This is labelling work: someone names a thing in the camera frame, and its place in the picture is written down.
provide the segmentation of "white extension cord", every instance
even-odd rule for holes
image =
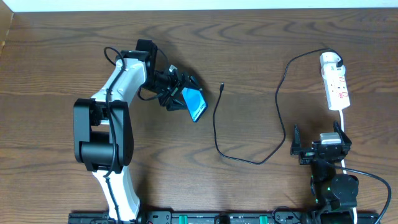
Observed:
[[[328,100],[329,110],[339,111],[341,130],[344,132],[343,109],[350,105],[348,90],[346,85],[344,65],[337,67],[337,63],[341,60],[340,56],[334,52],[325,52],[320,57],[321,73],[325,84],[326,98]],[[344,159],[341,160],[341,166],[346,167]],[[356,208],[353,208],[354,224],[358,222],[358,214]]]

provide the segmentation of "wooden table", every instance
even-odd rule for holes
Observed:
[[[333,130],[319,54],[294,62],[278,100],[286,63],[322,47],[345,59],[351,106],[344,110],[353,147],[346,165],[385,178],[393,199],[383,223],[398,215],[398,10],[253,10],[17,13],[0,59],[0,222],[66,223],[77,210],[107,210],[97,180],[73,155],[72,108],[113,71],[103,47],[134,49],[152,39],[180,70],[200,80],[209,108],[198,123],[135,98],[130,107],[134,188],[142,203],[174,210],[273,210],[314,205],[310,169],[289,155],[294,124],[306,142]],[[164,65],[158,58],[158,66]],[[380,212],[385,186],[359,177],[358,210]]]

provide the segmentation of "power outlet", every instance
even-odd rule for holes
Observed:
[[[321,73],[325,83],[329,110],[338,111],[347,108],[349,103],[346,84],[346,67],[337,67],[340,57],[333,52],[323,53],[320,57]]]

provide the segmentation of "white background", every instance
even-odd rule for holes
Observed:
[[[398,7],[398,0],[3,0],[14,12]]]

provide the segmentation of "power strip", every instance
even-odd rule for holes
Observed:
[[[333,111],[342,110],[350,105],[345,78],[346,67],[337,67],[340,60],[340,56],[334,52],[325,52],[320,57],[328,106],[329,110]]]

